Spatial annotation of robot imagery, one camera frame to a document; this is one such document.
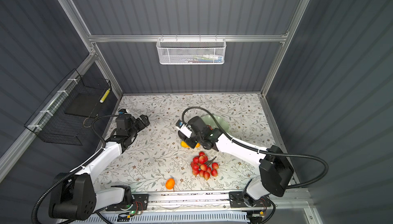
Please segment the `yellow fake corn cob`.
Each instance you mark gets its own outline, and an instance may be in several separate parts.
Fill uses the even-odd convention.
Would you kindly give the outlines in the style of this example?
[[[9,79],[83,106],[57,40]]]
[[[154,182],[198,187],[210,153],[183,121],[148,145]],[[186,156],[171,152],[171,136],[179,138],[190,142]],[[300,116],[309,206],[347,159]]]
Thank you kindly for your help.
[[[200,147],[200,144],[198,143],[198,142],[195,142],[195,141],[181,141],[181,146],[182,147],[185,147],[185,148],[191,148],[191,149],[194,149],[194,148],[196,148],[196,147]]]

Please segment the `red fake cherry bunch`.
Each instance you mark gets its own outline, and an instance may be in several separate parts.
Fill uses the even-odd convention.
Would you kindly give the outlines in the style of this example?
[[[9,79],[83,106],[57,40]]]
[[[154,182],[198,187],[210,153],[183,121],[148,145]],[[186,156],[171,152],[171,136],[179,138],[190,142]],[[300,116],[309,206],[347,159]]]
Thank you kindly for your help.
[[[209,180],[218,176],[219,163],[217,157],[209,157],[205,152],[200,151],[190,162],[191,174]]]

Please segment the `small fake orange mandarin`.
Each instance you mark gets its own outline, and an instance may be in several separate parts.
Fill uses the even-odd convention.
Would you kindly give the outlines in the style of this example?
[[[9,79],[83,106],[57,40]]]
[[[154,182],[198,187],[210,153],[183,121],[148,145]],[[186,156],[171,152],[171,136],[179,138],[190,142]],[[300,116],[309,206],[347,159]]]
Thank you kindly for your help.
[[[173,178],[169,178],[165,183],[165,188],[168,190],[173,190],[175,187],[176,181]]]

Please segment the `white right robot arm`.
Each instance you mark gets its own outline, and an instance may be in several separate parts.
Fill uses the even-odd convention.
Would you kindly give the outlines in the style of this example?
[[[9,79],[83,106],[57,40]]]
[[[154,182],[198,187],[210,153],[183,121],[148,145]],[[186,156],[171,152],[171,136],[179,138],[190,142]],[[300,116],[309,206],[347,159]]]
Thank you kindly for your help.
[[[259,176],[247,183],[243,191],[246,199],[257,200],[269,194],[277,197],[284,195],[294,169],[287,157],[281,155],[279,147],[266,148],[246,143],[226,135],[220,127],[212,128],[199,116],[187,123],[178,120],[176,129],[180,138],[191,148],[200,144],[206,150],[229,154],[253,166]]]

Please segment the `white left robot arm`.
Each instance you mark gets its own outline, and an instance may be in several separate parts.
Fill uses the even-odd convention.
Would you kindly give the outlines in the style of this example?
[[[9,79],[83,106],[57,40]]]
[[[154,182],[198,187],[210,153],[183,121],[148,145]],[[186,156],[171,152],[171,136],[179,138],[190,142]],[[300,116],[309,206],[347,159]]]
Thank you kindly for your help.
[[[115,116],[116,128],[102,147],[69,173],[60,173],[50,191],[49,216],[55,219],[84,221],[93,213],[116,205],[121,210],[135,206],[130,187],[117,185],[97,192],[93,183],[113,160],[123,154],[137,135],[150,125],[146,115],[135,118],[126,110]]]

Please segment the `mint green wavy fruit bowl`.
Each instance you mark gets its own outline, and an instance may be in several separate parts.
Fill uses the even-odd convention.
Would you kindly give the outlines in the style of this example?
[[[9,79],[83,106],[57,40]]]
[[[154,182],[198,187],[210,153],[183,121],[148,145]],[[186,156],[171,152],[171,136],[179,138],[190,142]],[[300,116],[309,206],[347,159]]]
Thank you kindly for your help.
[[[229,124],[222,117],[218,115],[214,115],[213,117],[216,119],[218,124],[223,128],[223,130],[229,133]],[[204,115],[201,117],[201,119],[206,125],[210,126],[212,129],[219,128],[216,122],[214,121],[214,119],[212,118],[212,116]]]

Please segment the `yellow marker pen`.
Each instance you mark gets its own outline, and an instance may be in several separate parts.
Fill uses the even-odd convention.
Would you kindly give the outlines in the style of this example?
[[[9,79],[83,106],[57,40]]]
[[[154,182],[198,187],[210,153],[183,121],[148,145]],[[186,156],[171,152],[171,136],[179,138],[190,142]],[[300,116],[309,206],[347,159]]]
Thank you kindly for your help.
[[[106,100],[106,98],[108,97],[108,95],[111,92],[111,88],[108,88],[105,93],[102,95],[101,99],[99,100],[100,103],[104,103],[104,101]]]

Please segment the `black flat pad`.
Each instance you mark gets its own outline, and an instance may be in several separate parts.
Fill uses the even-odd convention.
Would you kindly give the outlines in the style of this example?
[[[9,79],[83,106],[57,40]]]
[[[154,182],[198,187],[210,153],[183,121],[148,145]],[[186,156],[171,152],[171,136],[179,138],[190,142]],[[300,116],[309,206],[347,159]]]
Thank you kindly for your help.
[[[99,95],[78,94],[64,113],[84,118],[95,118],[103,107],[103,103],[99,102],[100,99]]]

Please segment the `tube in white basket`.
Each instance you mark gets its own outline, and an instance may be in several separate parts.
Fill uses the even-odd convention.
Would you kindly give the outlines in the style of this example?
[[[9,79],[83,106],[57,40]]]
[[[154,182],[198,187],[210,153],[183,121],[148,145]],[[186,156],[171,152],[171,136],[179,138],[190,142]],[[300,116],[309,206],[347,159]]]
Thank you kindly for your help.
[[[222,63],[224,61],[224,56],[215,54],[203,55],[202,58],[213,63]]]

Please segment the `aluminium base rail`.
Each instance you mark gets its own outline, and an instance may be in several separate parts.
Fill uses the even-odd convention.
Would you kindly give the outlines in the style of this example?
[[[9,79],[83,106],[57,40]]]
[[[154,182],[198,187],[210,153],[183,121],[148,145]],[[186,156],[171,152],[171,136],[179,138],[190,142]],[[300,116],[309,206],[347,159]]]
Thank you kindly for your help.
[[[283,197],[245,200],[241,191],[144,192],[143,210],[103,211],[91,223],[104,224],[319,224],[307,190]]]

